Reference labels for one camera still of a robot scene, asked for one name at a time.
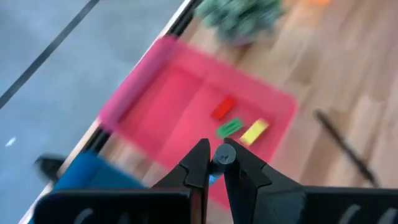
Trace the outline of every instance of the black cable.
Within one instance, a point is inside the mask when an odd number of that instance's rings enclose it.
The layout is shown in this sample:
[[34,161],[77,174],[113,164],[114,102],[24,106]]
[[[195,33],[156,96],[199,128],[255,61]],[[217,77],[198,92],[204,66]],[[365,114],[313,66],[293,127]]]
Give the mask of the black cable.
[[321,122],[323,127],[330,134],[330,136],[336,141],[341,150],[343,150],[343,152],[346,153],[348,157],[354,162],[354,165],[358,168],[358,170],[365,177],[365,179],[367,179],[373,185],[373,187],[380,187],[373,172],[369,170],[369,168],[367,168],[367,165],[363,162],[362,159],[359,158],[357,153],[355,153],[355,150],[345,141],[344,137],[332,125],[327,115],[320,110],[316,110],[315,117],[319,122]]
[[194,10],[199,6],[202,0],[192,0],[188,3],[186,8],[181,12],[177,20],[172,24],[167,35],[174,35],[180,37],[185,29],[188,27],[189,23],[193,19]]
[[99,153],[104,147],[105,143],[108,141],[110,136],[111,136],[110,133],[98,127],[91,135],[89,140],[86,142],[86,144],[83,146],[80,152],[91,151]]
[[21,89],[50,55],[62,44],[74,28],[87,16],[100,0],[90,0],[69,24],[51,41],[44,51],[32,62],[22,75],[0,96],[0,109]]

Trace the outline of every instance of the orange object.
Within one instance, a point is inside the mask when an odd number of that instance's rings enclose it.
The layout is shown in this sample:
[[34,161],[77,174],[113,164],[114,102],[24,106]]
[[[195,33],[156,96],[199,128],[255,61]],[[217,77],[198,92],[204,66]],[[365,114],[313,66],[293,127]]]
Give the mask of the orange object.
[[235,105],[236,100],[232,96],[227,96],[211,113],[211,117],[217,120],[222,120],[225,115],[231,111],[232,107]]
[[311,0],[311,2],[314,2],[315,4],[321,5],[321,6],[326,6],[329,5],[329,0]]

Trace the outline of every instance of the yellow block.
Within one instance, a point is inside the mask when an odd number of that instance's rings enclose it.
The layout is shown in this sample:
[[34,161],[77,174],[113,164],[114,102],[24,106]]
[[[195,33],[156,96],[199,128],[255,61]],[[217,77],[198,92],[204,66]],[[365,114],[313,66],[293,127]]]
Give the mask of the yellow block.
[[268,123],[263,119],[258,119],[252,126],[241,136],[240,140],[250,146],[268,127]]

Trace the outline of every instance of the green block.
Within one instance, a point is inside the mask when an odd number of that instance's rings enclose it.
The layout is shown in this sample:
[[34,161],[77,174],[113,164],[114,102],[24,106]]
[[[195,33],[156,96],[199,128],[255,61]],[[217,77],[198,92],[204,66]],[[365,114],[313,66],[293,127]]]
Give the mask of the green block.
[[243,123],[239,118],[235,118],[232,121],[222,125],[217,129],[217,136],[224,139],[236,131],[239,131],[243,127]]

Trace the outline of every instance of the wooden floor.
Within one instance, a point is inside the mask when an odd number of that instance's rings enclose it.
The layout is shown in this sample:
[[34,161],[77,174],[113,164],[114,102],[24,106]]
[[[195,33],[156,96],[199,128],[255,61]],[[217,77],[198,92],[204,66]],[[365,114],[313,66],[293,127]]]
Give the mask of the wooden floor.
[[[270,161],[274,168],[305,185],[368,186],[314,119],[313,111],[321,109],[375,171],[381,186],[398,187],[398,1],[284,4],[287,13],[275,34],[263,34],[250,46],[220,44],[214,31],[196,19],[182,39],[296,97],[297,117]],[[113,137],[104,153],[153,184],[164,175],[162,168],[132,147]],[[211,210],[210,216],[220,218],[219,210]]]

